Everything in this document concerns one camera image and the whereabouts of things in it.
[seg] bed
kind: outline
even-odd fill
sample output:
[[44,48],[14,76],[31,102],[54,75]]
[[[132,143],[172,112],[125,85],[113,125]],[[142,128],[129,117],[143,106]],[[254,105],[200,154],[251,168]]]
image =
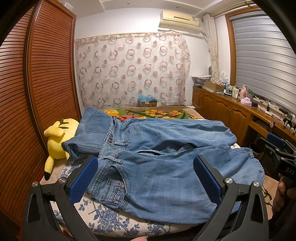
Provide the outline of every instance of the bed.
[[[118,118],[178,118],[193,119],[193,121],[202,121],[203,118],[194,109],[180,106],[164,106],[149,108],[125,108],[104,110]],[[240,148],[238,144],[234,144],[231,148]],[[81,160],[56,160],[52,175],[48,181],[44,178],[41,184],[55,183],[60,177],[68,177],[70,173],[82,163]],[[277,181],[265,176],[262,191],[265,197],[268,210],[268,217],[271,218],[272,199],[274,198]],[[124,212],[120,212],[100,204],[93,199],[88,193],[85,193],[75,208],[85,221],[86,225],[94,234],[106,235],[111,237],[127,237],[136,238],[138,236],[157,236],[184,231],[193,227],[192,225],[180,225],[172,223],[160,223],[149,220],[142,220],[133,217]],[[59,209],[55,202],[52,202],[52,208],[62,230],[67,232],[68,229],[61,217]]]

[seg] pikachu plush toy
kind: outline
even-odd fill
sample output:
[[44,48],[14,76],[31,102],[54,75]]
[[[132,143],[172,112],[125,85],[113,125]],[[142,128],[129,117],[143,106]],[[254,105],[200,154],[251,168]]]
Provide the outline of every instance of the pikachu plush toy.
[[78,124],[74,119],[60,119],[44,131],[44,135],[49,137],[47,142],[49,157],[44,168],[45,180],[50,178],[55,159],[68,160],[69,154],[63,150],[62,142],[74,137]]

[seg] jeans back pocket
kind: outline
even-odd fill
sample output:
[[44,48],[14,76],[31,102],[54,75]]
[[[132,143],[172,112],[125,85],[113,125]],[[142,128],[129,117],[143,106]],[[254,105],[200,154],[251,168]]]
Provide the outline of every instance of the jeans back pocket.
[[115,204],[120,204],[125,195],[124,182],[108,179],[103,191],[102,200]]
[[86,131],[107,134],[110,128],[111,116],[104,112],[95,112],[85,123]]

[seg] metal screw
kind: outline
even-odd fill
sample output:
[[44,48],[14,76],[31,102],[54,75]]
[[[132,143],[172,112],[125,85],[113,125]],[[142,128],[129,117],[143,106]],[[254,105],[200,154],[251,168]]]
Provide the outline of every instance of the metal screw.
[[59,183],[60,184],[63,184],[63,183],[65,183],[66,182],[66,179],[64,178],[64,177],[61,177],[60,179],[59,179]]
[[260,186],[260,183],[257,182],[257,181],[254,181],[254,182],[253,182],[253,185],[254,185],[255,187],[259,187],[259,186]]
[[232,180],[230,177],[225,178],[225,181],[226,181],[228,184],[233,183],[233,180]]
[[37,181],[32,182],[32,187],[37,187],[37,185],[38,185],[38,182]]

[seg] human hand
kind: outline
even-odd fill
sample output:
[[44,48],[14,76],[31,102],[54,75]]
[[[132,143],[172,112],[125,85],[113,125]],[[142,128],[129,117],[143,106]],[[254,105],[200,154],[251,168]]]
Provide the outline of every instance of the human hand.
[[[273,204],[272,204],[273,212],[279,212],[281,208],[284,206],[284,196],[287,189],[284,183],[284,176],[282,174],[279,174],[279,176],[281,177],[281,179],[277,186],[276,195],[274,197]],[[288,189],[287,196],[291,199],[296,199],[296,188]]]
[[147,238],[148,238],[148,236],[138,237],[138,238],[135,238],[135,239],[133,239],[131,241],[147,241]]

